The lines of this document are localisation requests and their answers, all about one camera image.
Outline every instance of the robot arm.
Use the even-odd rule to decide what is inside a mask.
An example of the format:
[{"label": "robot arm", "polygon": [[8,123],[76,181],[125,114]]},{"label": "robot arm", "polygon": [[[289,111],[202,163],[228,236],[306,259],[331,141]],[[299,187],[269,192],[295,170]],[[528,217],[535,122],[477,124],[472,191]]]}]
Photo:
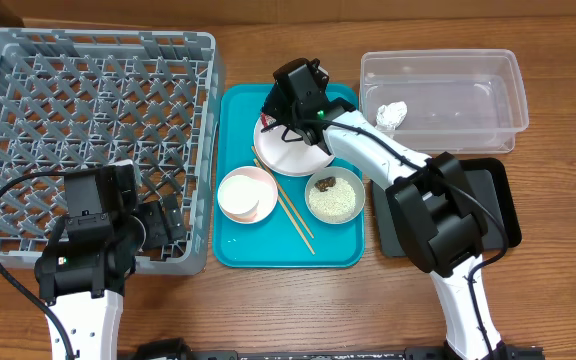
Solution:
[{"label": "robot arm", "polygon": [[[158,201],[138,204],[140,179],[132,161],[64,175],[68,215],[52,229],[35,263],[39,297],[66,330],[48,319],[52,358],[115,360],[125,281],[146,245],[172,241]],[[59,241],[64,230],[68,241]]]},{"label": "robot arm", "polygon": [[[345,112],[334,121],[375,134],[419,167],[424,167],[426,160],[430,159],[430,156],[412,151],[377,131],[359,111]],[[382,188],[388,188],[398,178],[408,178],[417,171],[395,159],[374,140],[357,132],[329,126],[324,130],[323,137],[328,149],[335,157],[357,166]],[[475,317],[467,280],[470,270],[481,261],[481,255],[470,256],[452,269],[452,275],[448,277],[441,276],[435,271],[430,272],[446,318],[448,345],[460,359],[483,359],[488,354],[486,343]],[[479,312],[488,338],[491,344],[496,347],[501,341],[501,336],[490,317],[481,279],[481,270],[475,274],[474,287]]]},{"label": "robot arm", "polygon": [[[481,271],[474,274],[473,293],[484,329],[468,280],[482,262],[481,238],[487,224],[481,209],[433,181],[440,177],[473,196],[459,161],[447,153],[431,159],[410,150],[377,131],[345,100],[329,101],[328,74],[318,60],[297,59],[277,70],[274,78],[262,108],[274,123],[262,131],[283,125],[286,132],[292,130],[308,145],[350,162],[386,189],[402,248],[435,284],[446,318],[448,351],[465,360],[489,359],[492,354],[483,334],[493,351],[501,337],[492,324]],[[425,200],[432,196],[442,197],[442,205],[428,208]]]}]

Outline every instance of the chopsticks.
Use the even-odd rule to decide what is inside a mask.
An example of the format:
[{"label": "chopsticks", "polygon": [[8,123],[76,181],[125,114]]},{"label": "chopsticks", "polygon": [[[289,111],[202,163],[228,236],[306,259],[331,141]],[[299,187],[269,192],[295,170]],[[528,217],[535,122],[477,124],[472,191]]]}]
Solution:
[{"label": "chopsticks", "polygon": [[[272,173],[268,169],[264,169],[264,167],[261,166],[261,164],[259,163],[259,160],[257,160],[255,158],[255,159],[253,159],[253,161],[255,162],[255,165],[257,165],[258,168],[265,170],[266,172],[268,172],[272,176]],[[275,178],[275,183],[277,184],[277,187],[281,189],[281,185],[279,185],[279,182],[277,182],[276,178]],[[290,202],[290,199],[285,195],[285,192],[283,190],[281,191],[281,193],[284,194],[284,196],[286,197],[286,201]],[[301,228],[299,227],[299,225],[295,221],[295,218],[290,213],[290,210],[288,210],[288,207],[286,206],[286,203],[284,203],[284,200],[281,198],[281,196],[277,197],[277,200],[279,200],[279,204],[281,204],[281,207],[284,209],[284,212],[286,212],[286,215],[288,215],[288,218],[292,222],[292,225],[295,227],[295,229],[297,229],[297,232],[301,236],[302,240],[306,243],[306,246],[308,246],[308,249],[310,250],[310,252],[313,255],[315,255],[315,250],[313,250],[312,246],[310,245],[310,242],[308,241],[308,239],[306,239],[306,236],[304,235],[303,231],[301,231]]]},{"label": "chopsticks", "polygon": [[[259,154],[257,154],[257,150],[255,149],[255,147],[251,146],[251,148],[252,148],[252,152],[255,154],[257,159],[260,159]],[[304,221],[304,219],[301,217],[301,215],[299,215],[299,211],[297,211],[297,209],[295,208],[295,205],[293,205],[292,201],[290,201],[290,198],[288,197],[288,195],[284,191],[284,188],[282,188],[279,181],[277,181],[275,174],[272,173],[272,171],[266,166],[266,164],[261,163],[261,165],[263,166],[263,169],[266,170],[266,172],[268,174],[270,174],[270,176],[272,176],[272,178],[275,180],[275,183],[277,184],[277,188],[281,192],[281,195],[284,196],[284,198],[288,202],[288,205],[290,205],[290,208],[292,209],[292,211],[295,213],[295,215],[297,215],[297,219],[299,219],[299,222],[301,222],[301,225],[303,225],[304,228],[306,229],[306,231],[308,231],[308,235],[310,235],[310,237],[314,239],[315,235],[312,234],[312,231],[310,231],[310,228],[308,227],[308,225],[306,225],[306,222]]]}]

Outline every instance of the blue tray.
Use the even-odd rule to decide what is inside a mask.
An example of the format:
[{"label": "blue tray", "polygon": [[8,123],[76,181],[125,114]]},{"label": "blue tray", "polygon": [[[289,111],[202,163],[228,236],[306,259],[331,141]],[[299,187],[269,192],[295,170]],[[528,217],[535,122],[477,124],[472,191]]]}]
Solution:
[{"label": "blue tray", "polygon": [[[239,85],[224,95],[219,121],[217,187],[230,171],[255,166],[251,150],[253,131],[271,87]],[[330,99],[342,97],[357,105],[357,96],[345,85],[330,84],[327,94]],[[350,169],[361,178],[361,172],[346,161],[335,159],[331,165]],[[365,248],[363,211],[345,224],[323,223],[306,207],[304,191],[308,176],[294,178],[277,173],[275,176],[315,235],[310,243],[316,255],[310,253],[281,205],[277,204],[263,221],[242,225],[228,219],[215,203],[212,247],[217,259],[227,266],[241,268],[332,268],[357,263]]]}]

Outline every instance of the plastic dish rack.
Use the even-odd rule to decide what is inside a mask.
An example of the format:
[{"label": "plastic dish rack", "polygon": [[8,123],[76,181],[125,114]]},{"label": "plastic dish rack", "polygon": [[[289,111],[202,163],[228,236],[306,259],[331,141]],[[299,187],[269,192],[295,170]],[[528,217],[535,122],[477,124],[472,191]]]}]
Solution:
[{"label": "plastic dish rack", "polygon": [[[131,159],[140,198],[176,194],[186,237],[137,258],[142,274],[206,263],[225,71],[208,33],[0,29],[0,188],[35,171]],[[62,179],[0,202],[0,260],[31,268],[67,212]]]}]

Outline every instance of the small bowl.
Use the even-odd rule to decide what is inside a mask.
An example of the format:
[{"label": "small bowl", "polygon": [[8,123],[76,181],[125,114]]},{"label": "small bowl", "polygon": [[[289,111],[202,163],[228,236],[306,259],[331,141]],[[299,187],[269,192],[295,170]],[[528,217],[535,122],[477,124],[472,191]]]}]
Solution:
[{"label": "small bowl", "polygon": [[[244,175],[233,175],[225,178],[219,186],[219,194],[217,195],[217,202],[224,213],[230,214],[233,218],[241,221],[252,219],[257,214],[257,206],[259,205],[259,197],[256,189],[259,187],[259,182]],[[230,191],[234,191],[237,195],[244,195],[239,197],[234,204],[227,204],[224,202],[224,195],[226,195],[226,188],[235,187]]]},{"label": "small bowl", "polygon": [[[352,189],[355,191],[355,209],[352,211],[352,213],[347,219],[341,222],[332,222],[329,219],[320,218],[310,208],[310,199],[308,196],[310,194],[310,189],[315,187],[315,183],[317,181],[325,179],[330,176],[346,180],[348,184],[352,187]],[[308,206],[308,210],[310,210],[310,213],[313,214],[317,219],[327,224],[344,224],[356,218],[357,215],[359,215],[361,210],[364,208],[364,204],[366,202],[366,190],[364,188],[364,183],[361,181],[359,177],[357,177],[357,175],[355,175],[355,173],[342,167],[331,166],[317,172],[316,174],[310,177],[308,183],[306,184],[305,197],[306,197],[306,206]]]},{"label": "small bowl", "polygon": [[[253,180],[260,181],[269,187],[268,193],[265,196],[261,195],[259,197],[256,212],[249,218],[242,218],[231,214],[225,211],[219,203],[219,192],[221,191],[221,186],[224,184],[224,181],[235,175],[247,176]],[[275,208],[275,205],[277,204],[277,197],[277,184],[275,183],[275,180],[272,178],[272,176],[270,176],[270,174],[255,166],[243,166],[229,172],[228,175],[226,175],[223,180],[221,180],[217,190],[217,203],[219,204],[219,209],[221,209],[221,212],[223,212],[227,218],[239,224],[254,224],[265,219]]]}]

